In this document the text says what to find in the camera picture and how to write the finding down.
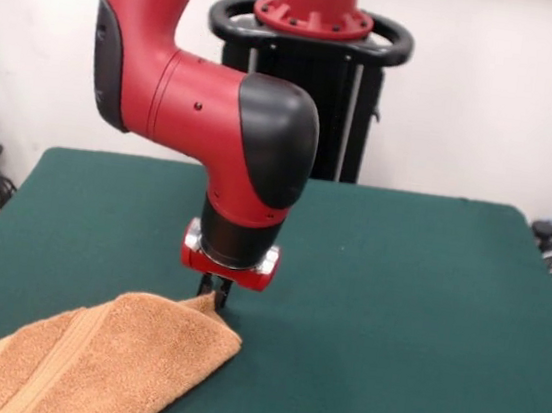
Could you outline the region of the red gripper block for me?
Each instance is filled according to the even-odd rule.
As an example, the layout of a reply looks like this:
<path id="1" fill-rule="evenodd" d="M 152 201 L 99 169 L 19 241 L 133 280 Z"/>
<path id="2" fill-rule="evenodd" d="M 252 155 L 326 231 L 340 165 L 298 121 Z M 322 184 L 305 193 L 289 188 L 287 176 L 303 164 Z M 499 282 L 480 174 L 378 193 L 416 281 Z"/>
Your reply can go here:
<path id="1" fill-rule="evenodd" d="M 189 222 L 181 246 L 181 263 L 192 270 L 204 273 L 200 280 L 197 295 L 210 294 L 214 289 L 211 274 L 226 278 L 220 278 L 216 289 L 215 308 L 222 310 L 226 306 L 226 300 L 232 288 L 233 282 L 241 287 L 261 292 L 273 280 L 279 268 L 280 247 L 272 246 L 263 258 L 254 267 L 247 269 L 233 269 L 215 262 L 214 259 L 202 250 L 201 246 L 201 219 L 193 218 Z"/>

